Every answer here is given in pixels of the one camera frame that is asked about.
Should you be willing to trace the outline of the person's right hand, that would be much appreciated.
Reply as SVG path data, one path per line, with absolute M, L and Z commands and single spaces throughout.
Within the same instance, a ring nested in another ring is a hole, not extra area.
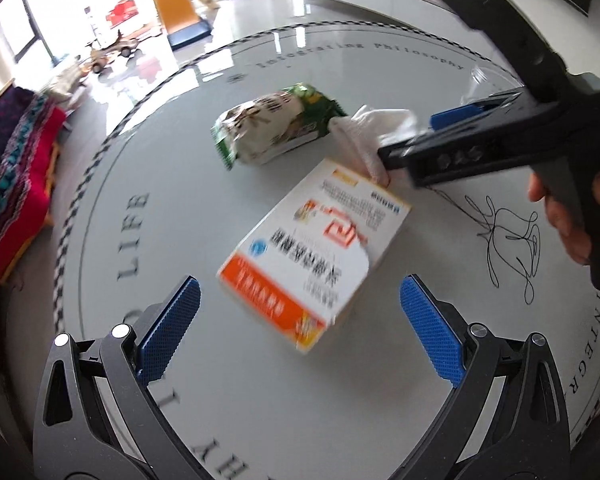
M 593 194 L 600 204 L 600 173 L 594 179 Z M 573 220 L 567 208 L 550 195 L 547 187 L 534 172 L 529 178 L 528 197 L 532 202 L 544 202 L 547 221 L 558 232 L 569 257 L 576 263 L 587 266 L 592 250 L 590 237 Z

